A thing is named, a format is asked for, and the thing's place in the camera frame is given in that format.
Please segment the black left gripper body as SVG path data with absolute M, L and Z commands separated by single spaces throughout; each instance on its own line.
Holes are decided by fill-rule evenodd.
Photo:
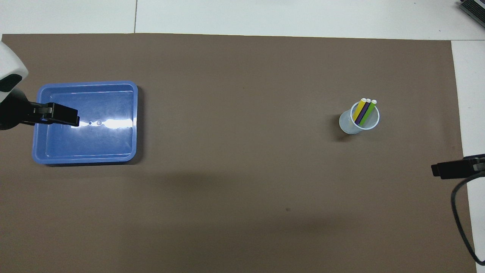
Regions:
M 34 105 L 21 90 L 14 88 L 1 102 L 0 129 L 9 130 L 19 124 L 34 126 Z

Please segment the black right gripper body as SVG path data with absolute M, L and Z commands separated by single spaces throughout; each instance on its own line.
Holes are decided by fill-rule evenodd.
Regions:
M 485 170 L 485 154 L 475 154 L 463 157 L 465 161 L 464 175 L 474 175 Z

